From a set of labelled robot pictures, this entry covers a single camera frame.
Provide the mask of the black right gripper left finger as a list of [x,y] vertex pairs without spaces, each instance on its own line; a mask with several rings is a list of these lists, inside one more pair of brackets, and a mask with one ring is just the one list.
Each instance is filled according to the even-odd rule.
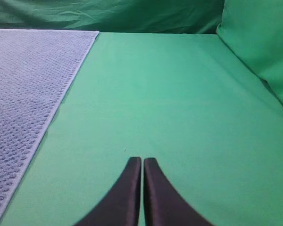
[[102,200],[76,226],[136,226],[141,201],[140,157],[129,158],[121,175]]

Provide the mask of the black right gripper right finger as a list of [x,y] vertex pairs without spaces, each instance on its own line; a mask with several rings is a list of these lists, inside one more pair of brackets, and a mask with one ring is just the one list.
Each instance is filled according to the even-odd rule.
[[147,226],[210,226],[176,191],[155,158],[144,160],[143,206]]

